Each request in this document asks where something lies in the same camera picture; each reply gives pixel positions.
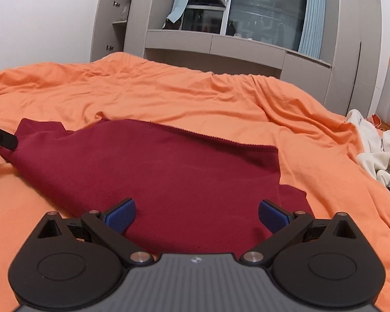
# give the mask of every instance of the gray ribbed panel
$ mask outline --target gray ribbed panel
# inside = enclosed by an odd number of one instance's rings
[[[201,258],[193,262],[194,257]],[[162,255],[154,265],[134,268],[105,300],[78,312],[315,312],[290,300],[261,268],[243,266],[232,255]],[[373,306],[354,312],[375,312]],[[37,312],[20,307],[17,312]]]
[[[318,58],[321,53],[325,4],[327,0],[307,0],[305,21],[298,52]]]

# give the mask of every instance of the maroon shirt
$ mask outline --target maroon shirt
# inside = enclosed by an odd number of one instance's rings
[[[135,120],[101,120],[73,132],[23,119],[16,136],[18,148],[0,147],[0,155],[71,214],[132,197],[137,216],[126,237],[153,253],[239,256],[271,235],[258,219],[263,199],[311,212],[306,193],[279,185],[273,146]]]

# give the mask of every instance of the bolt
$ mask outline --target bolt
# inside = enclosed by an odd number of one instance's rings
[[[257,251],[249,251],[244,253],[243,258],[245,261],[250,263],[257,263],[263,260],[263,255]]]
[[[151,257],[150,254],[144,251],[133,252],[130,255],[130,259],[136,263],[144,263],[150,260],[150,257]]]

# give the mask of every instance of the bed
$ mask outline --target bed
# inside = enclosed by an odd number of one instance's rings
[[[317,218],[346,211],[386,267],[377,307],[390,311],[390,193],[357,163],[357,128],[294,85],[253,75],[216,75],[115,53],[90,64],[41,63],[0,71],[0,128],[22,118],[67,130],[101,118],[138,119],[243,144],[279,149],[281,184],[307,193]],[[7,269],[50,210],[60,210],[0,156],[0,312],[17,301]]]

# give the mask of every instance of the white blanket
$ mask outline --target white blanket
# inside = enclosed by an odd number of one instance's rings
[[[390,130],[381,138],[375,127],[355,109],[348,113],[347,122],[358,128],[363,142],[364,152],[357,156],[358,162],[371,177],[390,187]]]

